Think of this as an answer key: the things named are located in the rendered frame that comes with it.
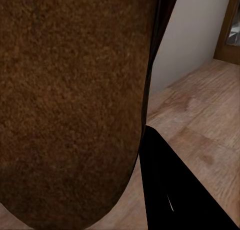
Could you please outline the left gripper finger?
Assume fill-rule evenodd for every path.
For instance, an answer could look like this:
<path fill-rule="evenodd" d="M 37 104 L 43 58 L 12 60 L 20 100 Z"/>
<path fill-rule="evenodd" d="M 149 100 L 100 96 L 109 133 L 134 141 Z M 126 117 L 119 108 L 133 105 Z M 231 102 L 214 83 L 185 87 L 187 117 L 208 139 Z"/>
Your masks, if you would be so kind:
<path fill-rule="evenodd" d="M 148 230 L 240 230 L 157 130 L 138 155 Z"/>

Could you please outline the sandal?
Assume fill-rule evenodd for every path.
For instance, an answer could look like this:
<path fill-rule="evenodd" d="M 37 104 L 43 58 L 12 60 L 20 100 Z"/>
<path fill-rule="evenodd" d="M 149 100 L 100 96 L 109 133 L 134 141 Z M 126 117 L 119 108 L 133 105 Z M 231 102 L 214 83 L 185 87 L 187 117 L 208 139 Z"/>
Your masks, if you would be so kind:
<path fill-rule="evenodd" d="M 85 230 L 118 203 L 177 0 L 0 0 L 0 203 Z"/>

